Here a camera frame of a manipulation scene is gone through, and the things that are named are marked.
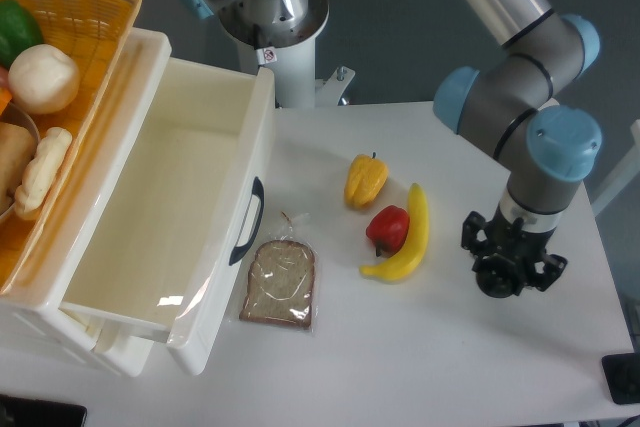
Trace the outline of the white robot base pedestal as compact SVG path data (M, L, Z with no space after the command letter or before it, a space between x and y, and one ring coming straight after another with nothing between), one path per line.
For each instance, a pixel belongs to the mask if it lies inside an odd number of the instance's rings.
M316 39L329 19L328 0L238 0L218 18L235 42L240 70L271 70L276 105L311 109L345 105L355 72L338 66L326 79L316 76Z

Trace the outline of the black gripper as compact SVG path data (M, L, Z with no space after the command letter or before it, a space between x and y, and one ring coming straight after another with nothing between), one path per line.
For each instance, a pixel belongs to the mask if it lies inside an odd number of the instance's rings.
M527 263L526 287L545 292L568 265L565 257L546 252L549 239L550 232L526 231L520 218L509 222L502 214L495 214L488 222L481 214L472 211L462 225L461 247L474 259L473 272L480 272L482 263L491 254L498 254L513 263Z

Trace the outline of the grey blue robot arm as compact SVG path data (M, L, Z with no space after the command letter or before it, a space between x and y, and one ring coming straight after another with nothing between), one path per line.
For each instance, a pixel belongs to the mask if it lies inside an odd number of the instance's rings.
M312 108L327 94L327 84L315 77L315 39L326 25L328 0L183 1L198 17L219 19L244 72L273 71L278 106ZM560 16L547 0L466 1L506 56L487 72L451 72L436 91L433 111L509 178L491 219L467 216L461 245L473 255L486 295L546 290L567 264L547 251L547 242L602 142L589 114L556 105L553 97L592 65L600 39L586 19Z

